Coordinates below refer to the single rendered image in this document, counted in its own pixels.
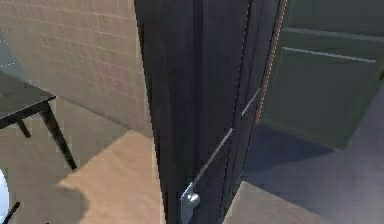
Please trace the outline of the dark brown room door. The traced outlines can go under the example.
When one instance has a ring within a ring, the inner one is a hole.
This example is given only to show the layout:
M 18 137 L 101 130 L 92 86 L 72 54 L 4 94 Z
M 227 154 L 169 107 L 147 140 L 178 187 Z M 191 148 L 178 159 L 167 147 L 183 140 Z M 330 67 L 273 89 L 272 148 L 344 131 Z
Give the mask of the dark brown room door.
M 134 0 L 165 224 L 222 224 L 239 188 L 285 0 Z

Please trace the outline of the silver door knob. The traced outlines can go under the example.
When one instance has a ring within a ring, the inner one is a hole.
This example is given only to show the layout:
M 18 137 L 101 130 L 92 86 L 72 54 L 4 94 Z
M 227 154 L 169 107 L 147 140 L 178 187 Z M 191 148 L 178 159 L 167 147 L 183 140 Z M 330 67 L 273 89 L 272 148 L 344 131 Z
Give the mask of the silver door knob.
M 200 195 L 194 192 L 194 184 L 190 183 L 180 197 L 180 218 L 182 224 L 189 224 L 194 209 L 200 203 Z

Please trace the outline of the dark green cupboard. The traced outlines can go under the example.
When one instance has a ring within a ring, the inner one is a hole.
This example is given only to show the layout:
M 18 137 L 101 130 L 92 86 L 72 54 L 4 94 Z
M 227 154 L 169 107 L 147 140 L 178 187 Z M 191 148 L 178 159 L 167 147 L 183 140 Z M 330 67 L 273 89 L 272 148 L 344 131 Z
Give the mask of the dark green cupboard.
M 285 0 L 261 122 L 343 149 L 384 86 L 384 0 Z

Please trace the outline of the dark table with black legs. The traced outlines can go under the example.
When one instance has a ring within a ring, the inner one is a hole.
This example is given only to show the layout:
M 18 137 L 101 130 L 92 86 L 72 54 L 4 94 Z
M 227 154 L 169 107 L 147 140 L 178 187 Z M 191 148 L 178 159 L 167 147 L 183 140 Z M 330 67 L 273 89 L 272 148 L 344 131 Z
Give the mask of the dark table with black legs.
M 26 138 L 31 133 L 24 119 L 39 114 L 72 170 L 77 164 L 50 106 L 56 96 L 0 70 L 0 129 L 16 124 Z

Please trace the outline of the thin black bar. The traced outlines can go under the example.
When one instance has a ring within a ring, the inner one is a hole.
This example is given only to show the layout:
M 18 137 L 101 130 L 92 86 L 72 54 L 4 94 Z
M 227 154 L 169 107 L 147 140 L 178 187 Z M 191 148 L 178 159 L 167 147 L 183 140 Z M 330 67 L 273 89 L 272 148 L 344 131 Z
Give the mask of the thin black bar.
M 20 207 L 21 203 L 20 202 L 16 202 L 13 207 L 10 209 L 10 211 L 7 213 L 7 215 L 5 216 L 4 220 L 2 221 L 2 224 L 8 224 L 9 221 L 11 220 L 12 216 L 14 215 L 14 213 L 17 211 L 17 209 Z

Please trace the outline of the white round object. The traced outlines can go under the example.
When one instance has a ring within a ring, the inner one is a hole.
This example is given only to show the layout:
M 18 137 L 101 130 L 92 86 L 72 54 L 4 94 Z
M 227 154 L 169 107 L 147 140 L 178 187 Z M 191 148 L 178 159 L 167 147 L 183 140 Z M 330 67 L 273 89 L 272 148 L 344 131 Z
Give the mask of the white round object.
M 9 211 L 9 190 L 6 178 L 0 169 L 0 224 L 5 221 Z

